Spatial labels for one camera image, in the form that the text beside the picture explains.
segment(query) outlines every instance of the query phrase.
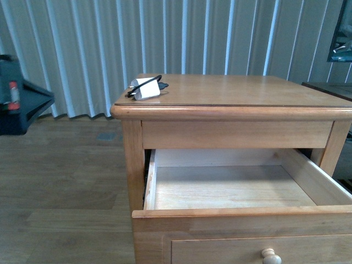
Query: wooden floor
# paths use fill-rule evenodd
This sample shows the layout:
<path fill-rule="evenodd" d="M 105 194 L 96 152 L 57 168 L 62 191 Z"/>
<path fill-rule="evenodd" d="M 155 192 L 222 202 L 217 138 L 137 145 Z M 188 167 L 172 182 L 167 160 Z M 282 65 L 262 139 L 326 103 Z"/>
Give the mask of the wooden floor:
<path fill-rule="evenodd" d="M 0 234 L 0 263 L 134 263 L 120 123 L 45 118 L 0 136 Z"/>

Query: drawer knob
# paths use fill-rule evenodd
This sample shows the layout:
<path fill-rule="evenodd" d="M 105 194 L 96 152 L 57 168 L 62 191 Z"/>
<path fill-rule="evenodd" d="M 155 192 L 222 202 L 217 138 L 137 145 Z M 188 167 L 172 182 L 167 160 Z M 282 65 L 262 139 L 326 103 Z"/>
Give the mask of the drawer knob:
<path fill-rule="evenodd" d="M 264 249 L 262 251 L 263 264 L 281 264 L 281 258 L 275 255 L 273 249 Z"/>

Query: drawer front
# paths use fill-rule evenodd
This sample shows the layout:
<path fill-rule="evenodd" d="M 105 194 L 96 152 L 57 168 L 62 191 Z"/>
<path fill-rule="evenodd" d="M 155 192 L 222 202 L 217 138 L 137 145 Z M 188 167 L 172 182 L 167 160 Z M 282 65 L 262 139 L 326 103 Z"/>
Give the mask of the drawer front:
<path fill-rule="evenodd" d="M 255 254 L 258 260 L 260 251 L 265 248 L 277 248 L 277 254 L 283 249 L 288 250 L 291 245 L 300 245 L 292 238 L 292 244 L 280 247 L 280 240 L 273 239 L 272 242 L 263 243 L 259 238 L 268 237 L 300 237 L 302 239 L 310 236 L 331 237 L 336 235 L 338 239 L 331 239 L 324 246 L 324 251 L 335 250 L 342 254 L 350 250 L 351 236 L 346 236 L 349 244 L 347 248 L 339 245 L 340 237 L 352 233 L 352 206 L 315 206 L 315 207 L 266 207 L 266 208 L 229 208 L 229 209 L 207 209 L 207 210 L 144 210 L 133 212 L 133 231 L 135 243 L 135 256 L 137 264 L 172 264 L 177 259 L 182 260 L 179 254 L 184 247 L 183 242 L 175 244 L 176 240 L 189 240 L 190 244 L 196 245 L 201 240 L 200 252 L 205 253 L 204 245 L 221 241 L 226 243 L 236 239 L 247 239 L 243 241 L 258 241 L 257 247 L 253 247 L 251 254 Z M 310 244 L 315 239 L 305 244 L 304 250 L 311 251 Z M 203 262 L 203 263 L 261 263 L 234 261 L 229 262 Z M 301 262 L 301 263 L 333 263 L 333 262 Z"/>
<path fill-rule="evenodd" d="M 332 122 L 143 121 L 145 149 L 325 148 Z"/>
<path fill-rule="evenodd" d="M 272 248 L 284 264 L 352 263 L 352 235 L 172 241 L 172 264 L 261 264 Z"/>

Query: drawer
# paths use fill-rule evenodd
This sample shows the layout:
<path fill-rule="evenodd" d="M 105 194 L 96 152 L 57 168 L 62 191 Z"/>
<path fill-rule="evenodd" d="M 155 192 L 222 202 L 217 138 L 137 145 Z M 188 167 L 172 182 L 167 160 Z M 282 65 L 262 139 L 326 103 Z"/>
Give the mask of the drawer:
<path fill-rule="evenodd" d="M 265 248 L 298 250 L 314 237 L 316 254 L 336 263 L 333 245 L 351 244 L 352 196 L 293 149 L 153 150 L 144 210 L 132 218 L 137 263 L 234 263 L 242 246 L 251 261 L 235 263 L 261 263 Z"/>
<path fill-rule="evenodd" d="M 352 235 L 283 236 L 172 241 L 172 264 L 262 263 L 262 249 L 275 249 L 284 264 L 352 263 Z"/>

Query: nightstand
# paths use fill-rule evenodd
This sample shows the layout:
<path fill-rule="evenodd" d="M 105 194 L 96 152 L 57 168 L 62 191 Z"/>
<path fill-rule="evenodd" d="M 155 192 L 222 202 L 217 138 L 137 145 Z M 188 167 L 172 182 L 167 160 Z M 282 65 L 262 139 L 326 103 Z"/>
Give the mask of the nightstand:
<path fill-rule="evenodd" d="M 159 97 L 111 108 L 136 263 L 261 263 L 266 249 L 285 264 L 352 263 L 352 196 L 330 177 L 352 102 L 271 76 L 162 81 Z"/>

